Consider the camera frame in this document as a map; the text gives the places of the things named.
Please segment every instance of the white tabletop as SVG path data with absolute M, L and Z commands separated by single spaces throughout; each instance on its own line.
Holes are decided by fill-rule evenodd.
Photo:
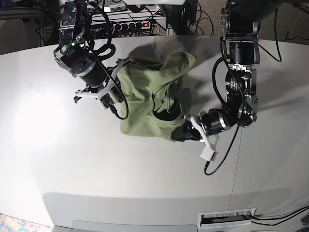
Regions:
M 192 91 L 192 113 L 219 107 L 211 83 L 218 39 L 160 36 L 113 43 L 116 54 L 106 66 L 129 54 L 166 58 L 186 48 L 198 56 L 197 66 L 184 77 L 185 87 Z M 275 53 L 274 42 L 261 44 Z M 273 213 L 278 204 L 278 210 L 285 206 L 287 211 L 303 206 L 309 202 L 304 196 L 302 203 L 287 208 L 296 196 L 308 192 L 308 175 L 300 169 L 309 164 L 309 47 L 280 43 L 280 48 L 281 64 L 261 51 L 258 120 L 239 131 L 227 160 L 213 176 L 203 173 L 199 142 L 125 136 L 120 121 L 94 100 L 74 104 L 74 93 L 84 84 L 58 67 L 55 46 L 0 56 L 0 176 L 7 188 L 0 192 L 0 213 L 47 225 L 52 224 L 50 215 L 54 224 L 67 227 L 74 220 L 184 225 L 196 224 L 203 212 L 257 207 L 258 213 Z M 220 65 L 222 94 L 225 74 Z M 220 135 L 220 155 L 211 167 L 220 162 L 234 129 Z M 288 164 L 293 158 L 298 162 Z M 281 178 L 287 169 L 290 179 Z M 277 204 L 268 204 L 256 193 L 270 189 L 289 193 L 285 191 L 288 196 Z M 245 202 L 239 199 L 242 195 L 247 196 Z M 274 195 L 268 197 L 273 201 Z

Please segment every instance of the green cloth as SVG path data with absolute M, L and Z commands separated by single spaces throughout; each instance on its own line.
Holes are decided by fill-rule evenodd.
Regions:
M 117 74 L 129 107 L 128 118 L 121 121 L 121 132 L 172 141 L 172 132 L 184 122 L 179 101 L 182 75 L 192 68 L 196 57 L 179 51 L 166 61 L 131 60 Z M 124 102 L 121 113 L 126 113 Z

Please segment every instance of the yellow cable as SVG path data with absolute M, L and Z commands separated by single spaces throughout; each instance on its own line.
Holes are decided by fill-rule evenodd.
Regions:
M 298 15 L 298 17 L 297 17 L 297 20 L 295 21 L 295 24 L 294 24 L 294 27 L 293 27 L 293 30 L 292 30 L 292 33 L 291 33 L 290 43 L 292 42 L 293 33 L 294 33 L 294 30 L 295 30 L 295 28 L 296 28 L 296 24 L 297 24 L 297 22 L 298 22 L 298 20 L 299 20 L 299 17 L 300 17 L 300 15 L 301 15 L 301 13 L 303 13 L 303 12 L 301 11 L 301 12 L 299 13 L 299 15 Z

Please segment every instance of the white table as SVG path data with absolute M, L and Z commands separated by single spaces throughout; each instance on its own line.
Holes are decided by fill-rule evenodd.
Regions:
M 161 36 L 113 43 L 117 51 L 106 66 L 131 51 L 166 58 L 185 47 L 198 56 L 197 66 L 184 78 L 192 90 L 192 113 L 219 106 L 211 83 L 218 39 Z M 276 53 L 274 42 L 260 43 Z M 258 120 L 239 131 L 213 176 L 203 173 L 202 144 L 125 136 L 120 121 L 95 101 L 74 104 L 74 93 L 84 84 L 58 67 L 54 49 L 0 56 L 0 176 L 5 186 L 0 213 L 46 225 L 52 219 L 55 225 L 75 228 L 75 220 L 185 225 L 196 224 L 203 212 L 257 207 L 258 214 L 276 215 L 309 203 L 309 47 L 280 43 L 280 64 L 261 51 Z M 223 64 L 217 70 L 222 94 L 226 71 Z M 234 130 L 220 135 L 221 154 L 210 170 L 220 162 Z M 280 231 L 295 231 L 297 220 Z

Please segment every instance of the green fabric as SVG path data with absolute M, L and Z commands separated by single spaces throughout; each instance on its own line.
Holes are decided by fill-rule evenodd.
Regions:
M 131 59 L 133 62 L 117 74 L 129 106 L 127 120 L 121 121 L 121 132 L 172 141 L 172 132 L 184 122 L 182 111 L 174 120 L 164 119 L 166 115 L 175 113 L 175 109 L 179 112 L 182 75 L 192 68 L 196 57 L 179 51 L 166 61 Z M 124 102 L 121 103 L 121 113 L 126 113 Z

